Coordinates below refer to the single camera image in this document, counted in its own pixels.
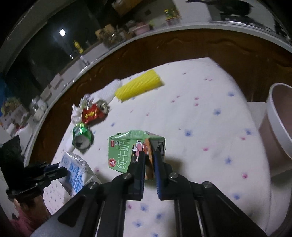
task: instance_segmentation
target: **cardboard box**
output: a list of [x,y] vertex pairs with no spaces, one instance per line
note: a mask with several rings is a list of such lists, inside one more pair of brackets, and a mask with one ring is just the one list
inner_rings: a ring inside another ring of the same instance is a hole
[[129,164],[137,162],[139,152],[144,151],[149,156],[145,178],[151,180],[154,177],[153,156],[157,149],[165,156],[164,137],[141,130],[117,133],[109,137],[109,168],[126,173]]

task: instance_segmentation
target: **green soda can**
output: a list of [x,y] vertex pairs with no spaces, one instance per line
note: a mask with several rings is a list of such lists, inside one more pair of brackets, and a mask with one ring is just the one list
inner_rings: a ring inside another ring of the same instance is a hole
[[73,128],[73,146],[84,151],[91,146],[91,132],[84,123],[78,123]]

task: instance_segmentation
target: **dark brown wood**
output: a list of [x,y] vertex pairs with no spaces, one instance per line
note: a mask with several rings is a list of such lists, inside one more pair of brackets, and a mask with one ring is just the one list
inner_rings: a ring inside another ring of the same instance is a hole
[[265,101],[270,86],[292,86],[292,54],[267,40],[234,31],[193,29],[153,35],[112,53],[76,81],[50,110],[30,163],[51,162],[70,123],[72,104],[112,80],[164,63],[210,57],[237,82],[248,101]]

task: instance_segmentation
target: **bottle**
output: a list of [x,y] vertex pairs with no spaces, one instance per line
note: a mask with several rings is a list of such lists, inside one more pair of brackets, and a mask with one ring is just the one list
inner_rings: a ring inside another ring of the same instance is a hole
[[165,9],[165,10],[164,10],[164,13],[165,13],[165,16],[166,16],[166,19],[167,19],[167,20],[169,20],[169,19],[172,18],[172,16],[171,16],[171,14],[170,14],[170,12],[169,12],[168,9]]
[[81,45],[76,40],[74,40],[73,42],[74,42],[75,48],[77,48],[77,50],[79,51],[79,53],[82,54],[84,50],[81,47]]
[[172,9],[171,9],[171,15],[172,15],[172,17],[176,17],[176,16],[178,16],[178,12],[177,12],[177,10],[174,9],[174,8],[172,8]]

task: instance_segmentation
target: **pink bowl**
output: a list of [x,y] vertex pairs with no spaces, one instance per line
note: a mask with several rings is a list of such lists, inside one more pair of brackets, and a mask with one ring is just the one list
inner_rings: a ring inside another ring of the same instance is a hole
[[135,30],[133,30],[135,35],[143,34],[143,33],[147,32],[147,31],[150,31],[150,25],[149,24],[138,26]]

